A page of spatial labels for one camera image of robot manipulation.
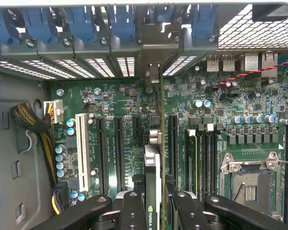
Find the CPU socket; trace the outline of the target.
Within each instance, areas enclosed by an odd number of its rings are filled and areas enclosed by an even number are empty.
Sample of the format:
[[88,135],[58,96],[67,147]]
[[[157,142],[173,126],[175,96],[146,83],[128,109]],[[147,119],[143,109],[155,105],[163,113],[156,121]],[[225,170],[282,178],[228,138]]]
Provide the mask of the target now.
[[247,160],[226,152],[220,165],[218,194],[282,221],[282,182],[282,167],[275,150]]

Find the black RAM slot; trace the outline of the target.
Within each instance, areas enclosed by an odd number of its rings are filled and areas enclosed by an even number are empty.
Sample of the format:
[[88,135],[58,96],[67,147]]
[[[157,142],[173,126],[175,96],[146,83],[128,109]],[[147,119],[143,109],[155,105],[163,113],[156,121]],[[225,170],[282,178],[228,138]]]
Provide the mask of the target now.
[[211,131],[205,128],[205,196],[211,194]]
[[211,194],[216,194],[217,189],[217,134],[211,134]]
[[199,199],[203,201],[204,199],[204,141],[203,132],[199,133]]
[[[286,126],[285,139],[285,160],[288,161],[288,125]],[[288,225],[288,164],[285,166],[285,187],[284,187],[284,223]]]

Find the black long expansion slot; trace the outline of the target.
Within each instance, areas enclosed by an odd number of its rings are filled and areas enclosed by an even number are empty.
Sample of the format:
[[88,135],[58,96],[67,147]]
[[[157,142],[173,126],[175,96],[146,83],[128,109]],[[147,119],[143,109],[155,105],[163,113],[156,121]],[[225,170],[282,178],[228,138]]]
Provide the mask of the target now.
[[96,137],[99,154],[99,189],[101,194],[108,194],[108,149],[106,124],[103,117],[96,120]]
[[124,125],[122,117],[114,117],[115,157],[118,192],[125,191]]
[[168,164],[169,173],[178,182],[178,118],[177,115],[168,116]]

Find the white expansion slot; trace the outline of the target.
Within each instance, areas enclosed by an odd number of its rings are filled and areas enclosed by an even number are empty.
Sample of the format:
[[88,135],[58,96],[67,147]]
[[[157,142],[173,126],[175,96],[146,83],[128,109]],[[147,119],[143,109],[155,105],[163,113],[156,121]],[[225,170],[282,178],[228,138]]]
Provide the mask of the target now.
[[76,114],[75,121],[79,189],[81,192],[88,192],[91,187],[88,115],[86,113]]

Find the black short expansion slot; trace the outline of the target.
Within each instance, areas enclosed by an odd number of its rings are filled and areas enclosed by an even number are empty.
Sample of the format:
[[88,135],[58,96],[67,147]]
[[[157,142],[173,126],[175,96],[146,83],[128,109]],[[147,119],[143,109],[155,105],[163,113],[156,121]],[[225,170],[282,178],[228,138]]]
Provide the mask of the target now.
[[140,138],[142,134],[141,118],[138,115],[132,117],[133,138]]

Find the white power connector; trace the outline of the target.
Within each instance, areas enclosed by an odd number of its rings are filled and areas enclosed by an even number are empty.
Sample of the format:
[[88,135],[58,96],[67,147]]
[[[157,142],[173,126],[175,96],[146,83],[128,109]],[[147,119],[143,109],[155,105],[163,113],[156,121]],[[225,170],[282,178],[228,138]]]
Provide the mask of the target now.
[[51,125],[63,122],[64,110],[62,100],[45,101],[43,102],[43,106],[46,120]]

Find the green motherboard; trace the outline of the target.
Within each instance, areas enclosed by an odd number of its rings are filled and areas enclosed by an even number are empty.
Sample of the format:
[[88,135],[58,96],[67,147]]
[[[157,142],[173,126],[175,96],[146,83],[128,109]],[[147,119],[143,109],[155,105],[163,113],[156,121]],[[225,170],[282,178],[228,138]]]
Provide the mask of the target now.
[[[220,165],[226,152],[243,160],[260,158],[269,150],[285,161],[288,125],[288,56],[272,54],[273,62],[258,69],[235,73],[233,57],[223,56],[223,70],[212,72],[203,61],[182,74],[164,76],[162,114],[164,145],[162,177],[169,173],[168,116],[178,118],[178,182],[176,188],[199,199],[199,133],[205,128],[217,134],[217,189]],[[99,195],[99,154],[96,120],[105,119],[108,149],[108,194],[115,199],[117,170],[114,117],[124,125],[125,191],[134,190],[132,177],[144,175],[144,146],[148,143],[148,112],[154,99],[145,91],[143,80],[60,81],[52,84],[54,100],[63,102],[63,122],[54,125],[56,169],[59,185],[53,190],[57,210],[69,208]],[[91,187],[80,191],[75,115],[88,115]],[[132,117],[141,118],[142,134],[133,138]]]

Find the black PC case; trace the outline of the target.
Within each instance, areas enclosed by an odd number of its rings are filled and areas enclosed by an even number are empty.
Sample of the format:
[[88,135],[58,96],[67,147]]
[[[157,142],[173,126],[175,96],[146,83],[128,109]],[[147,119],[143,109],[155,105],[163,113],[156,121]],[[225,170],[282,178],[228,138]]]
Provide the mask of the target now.
[[0,230],[288,230],[288,0],[0,0]]

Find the perforated metal slot cover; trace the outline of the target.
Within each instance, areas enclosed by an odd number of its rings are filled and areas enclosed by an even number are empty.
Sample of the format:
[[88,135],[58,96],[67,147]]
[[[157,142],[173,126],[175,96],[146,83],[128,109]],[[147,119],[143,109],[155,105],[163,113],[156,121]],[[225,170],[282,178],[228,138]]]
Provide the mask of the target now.
[[38,68],[38,69],[41,69],[43,71],[46,71],[48,73],[51,73],[51,74],[54,74],[54,75],[57,75],[59,77],[62,77],[64,79],[76,79],[75,76],[67,73],[67,72],[64,72],[54,66],[51,66],[47,63],[44,63],[40,60],[24,60],[24,61],[21,61],[22,63],[25,63],[27,65],[30,65],[34,68]]
[[23,74],[31,75],[34,77],[38,77],[38,78],[41,78],[44,80],[55,80],[56,79],[55,77],[49,76],[47,74],[43,74],[40,72],[36,72],[34,70],[26,69],[24,67],[20,67],[20,66],[17,66],[15,64],[8,63],[6,61],[0,61],[0,67],[5,68],[5,69],[9,69],[9,70],[13,70],[13,71],[17,71],[17,72],[20,72]]
[[168,67],[164,72],[163,76],[174,76],[177,72],[182,70],[192,61],[194,61],[197,56],[180,56],[177,60],[175,60],[170,67]]
[[114,78],[115,74],[102,58],[87,58],[85,61],[93,67],[102,77]]
[[134,57],[118,57],[118,65],[122,72],[123,77],[135,76],[135,58]]
[[88,78],[94,79],[95,78],[95,76],[92,73],[85,70],[83,67],[81,67],[80,65],[78,65],[77,63],[75,63],[71,59],[55,59],[54,62],[65,67],[66,69],[70,70],[71,72],[78,74],[79,76],[81,76],[83,78],[86,78],[86,79],[88,79]]

